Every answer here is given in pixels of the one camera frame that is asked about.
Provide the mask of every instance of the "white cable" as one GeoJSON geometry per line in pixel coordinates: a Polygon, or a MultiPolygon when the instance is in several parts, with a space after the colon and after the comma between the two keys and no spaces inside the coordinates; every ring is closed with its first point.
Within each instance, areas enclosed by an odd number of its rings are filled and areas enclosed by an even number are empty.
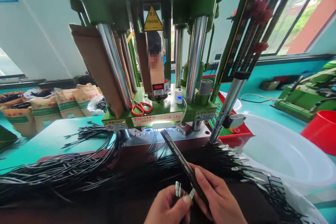
{"type": "Polygon", "coordinates": [[[185,114],[186,114],[186,112],[187,112],[187,102],[185,101],[185,99],[184,99],[184,97],[183,96],[181,96],[182,97],[182,99],[183,99],[183,101],[184,101],[184,112],[183,112],[183,116],[182,116],[182,119],[178,122],[178,123],[176,123],[175,124],[175,126],[176,125],[179,125],[182,121],[183,121],[183,119],[184,119],[184,116],[185,116],[185,114]]]}
{"type": "Polygon", "coordinates": [[[260,94],[255,94],[255,93],[246,93],[246,94],[243,94],[240,98],[240,102],[243,103],[243,104],[248,104],[248,105],[264,105],[266,103],[269,103],[269,102],[275,102],[276,98],[274,97],[266,97],[266,96],[262,96],[260,94]],[[243,102],[242,99],[244,98],[245,95],[256,95],[256,96],[259,96],[259,97],[248,97],[248,98],[245,98],[245,99],[260,99],[260,98],[263,98],[263,99],[267,99],[266,101],[263,101],[261,103],[258,103],[258,104],[253,104],[252,102],[251,103],[246,103],[246,102],[243,102]]]}

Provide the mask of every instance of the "cardboard sheet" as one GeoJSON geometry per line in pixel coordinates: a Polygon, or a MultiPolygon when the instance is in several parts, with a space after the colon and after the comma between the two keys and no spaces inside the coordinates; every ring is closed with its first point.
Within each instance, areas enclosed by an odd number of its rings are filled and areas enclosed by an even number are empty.
{"type": "Polygon", "coordinates": [[[94,26],[75,24],[70,24],[70,29],[85,65],[100,87],[108,106],[119,118],[124,112],[124,106],[98,30],[94,26]]]}

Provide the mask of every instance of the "yellow triangle warning label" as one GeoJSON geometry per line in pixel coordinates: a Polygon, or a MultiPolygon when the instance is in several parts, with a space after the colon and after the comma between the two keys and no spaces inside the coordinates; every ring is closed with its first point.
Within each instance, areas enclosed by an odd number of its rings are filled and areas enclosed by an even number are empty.
{"type": "Polygon", "coordinates": [[[148,32],[151,30],[163,30],[162,23],[154,10],[153,6],[150,7],[150,10],[148,12],[146,22],[145,22],[145,28],[144,31],[148,32]]]}

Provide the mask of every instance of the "white spool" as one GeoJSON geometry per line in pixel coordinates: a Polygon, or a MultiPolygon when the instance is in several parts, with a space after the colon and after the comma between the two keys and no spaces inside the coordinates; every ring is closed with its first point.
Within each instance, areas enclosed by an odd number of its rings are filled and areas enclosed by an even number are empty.
{"type": "Polygon", "coordinates": [[[175,89],[175,98],[176,98],[177,96],[182,96],[182,92],[183,92],[182,89],[175,89]]]}

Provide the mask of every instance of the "person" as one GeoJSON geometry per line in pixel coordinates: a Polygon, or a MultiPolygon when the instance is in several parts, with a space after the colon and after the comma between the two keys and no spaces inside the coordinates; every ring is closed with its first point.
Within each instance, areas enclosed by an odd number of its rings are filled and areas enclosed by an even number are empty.
{"type": "MultiPolygon", "coordinates": [[[[247,224],[236,199],[224,180],[200,166],[189,164],[195,171],[197,182],[209,201],[210,211],[197,193],[195,194],[195,200],[202,212],[216,224],[247,224]]],[[[191,198],[186,195],[171,206],[174,195],[175,186],[173,185],[161,190],[150,207],[145,224],[179,224],[182,219],[189,222],[191,198]]]]}

